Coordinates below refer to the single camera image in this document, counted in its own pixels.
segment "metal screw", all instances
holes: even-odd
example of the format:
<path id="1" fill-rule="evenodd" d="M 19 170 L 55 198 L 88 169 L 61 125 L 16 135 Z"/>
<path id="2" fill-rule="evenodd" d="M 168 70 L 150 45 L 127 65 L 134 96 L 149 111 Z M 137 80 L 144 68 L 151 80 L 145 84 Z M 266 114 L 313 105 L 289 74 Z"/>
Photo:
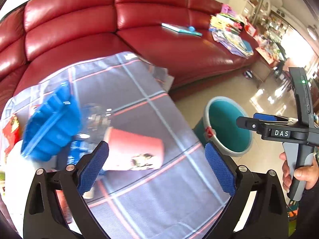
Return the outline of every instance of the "metal screw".
<path id="1" fill-rule="evenodd" d="M 40 168 L 40 169 L 37 169 L 37 175 L 41 175 L 43 173 L 43 169 Z"/>
<path id="2" fill-rule="evenodd" d="M 239 166 L 238 169 L 239 169 L 241 172 L 247 172 L 247 167 L 244 166 L 244 165 Z"/>
<path id="3" fill-rule="evenodd" d="M 275 172 L 274 170 L 269 170 L 269 174 L 270 174 L 271 176 L 276 176 L 276 172 Z"/>
<path id="4" fill-rule="evenodd" d="M 74 168 L 75 168 L 74 164 L 69 164 L 69 165 L 66 167 L 66 170 L 67 170 L 68 172 L 71 172 L 71 171 L 74 170 Z"/>

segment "red leather sofa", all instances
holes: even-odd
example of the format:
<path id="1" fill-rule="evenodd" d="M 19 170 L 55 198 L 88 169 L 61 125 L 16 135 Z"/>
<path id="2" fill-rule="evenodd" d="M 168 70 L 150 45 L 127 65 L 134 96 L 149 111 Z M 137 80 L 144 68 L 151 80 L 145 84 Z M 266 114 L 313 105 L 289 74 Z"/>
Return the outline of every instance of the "red leather sofa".
<path id="1" fill-rule="evenodd" d="M 82 60 L 122 51 L 168 68 L 178 87 L 256 61 L 213 41 L 215 0 L 30 0 L 0 23 L 0 112 L 9 98 Z M 203 37 L 160 26 L 194 26 Z M 257 43 L 245 31 L 242 38 Z"/>

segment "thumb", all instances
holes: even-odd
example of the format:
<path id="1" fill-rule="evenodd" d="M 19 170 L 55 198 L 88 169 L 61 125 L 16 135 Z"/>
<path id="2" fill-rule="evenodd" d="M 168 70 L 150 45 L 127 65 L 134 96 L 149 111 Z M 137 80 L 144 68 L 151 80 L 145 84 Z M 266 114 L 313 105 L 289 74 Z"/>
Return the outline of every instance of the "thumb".
<path id="1" fill-rule="evenodd" d="M 306 189 L 309 190 L 317 183 L 319 176 L 318 164 L 300 167 L 294 171 L 293 175 L 297 180 L 306 181 Z"/>

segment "notebook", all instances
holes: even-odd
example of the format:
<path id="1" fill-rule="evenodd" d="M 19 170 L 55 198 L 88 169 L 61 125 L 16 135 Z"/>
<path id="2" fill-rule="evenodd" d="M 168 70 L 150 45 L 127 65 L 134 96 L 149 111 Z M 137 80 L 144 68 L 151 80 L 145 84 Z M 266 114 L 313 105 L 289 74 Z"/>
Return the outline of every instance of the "notebook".
<path id="1" fill-rule="evenodd" d="M 167 23 L 162 23 L 162 26 L 166 27 L 166 28 L 170 28 L 176 32 L 187 33 L 187 34 L 196 35 L 196 36 L 202 36 L 202 33 L 199 33 L 196 31 L 191 31 L 187 27 L 182 27 L 182 26 L 172 25 L 172 24 L 167 24 Z"/>

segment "red snack bag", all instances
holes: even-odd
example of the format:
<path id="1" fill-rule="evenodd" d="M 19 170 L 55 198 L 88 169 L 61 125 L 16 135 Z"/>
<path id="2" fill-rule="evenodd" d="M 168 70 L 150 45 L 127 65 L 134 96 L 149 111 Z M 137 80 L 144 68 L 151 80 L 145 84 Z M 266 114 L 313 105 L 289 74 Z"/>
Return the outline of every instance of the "red snack bag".
<path id="1" fill-rule="evenodd" d="M 15 114 L 13 114 L 2 130 L 4 137 L 8 140 L 9 146 L 4 150 L 5 154 L 8 155 L 14 145 L 20 140 L 19 135 L 19 121 Z"/>

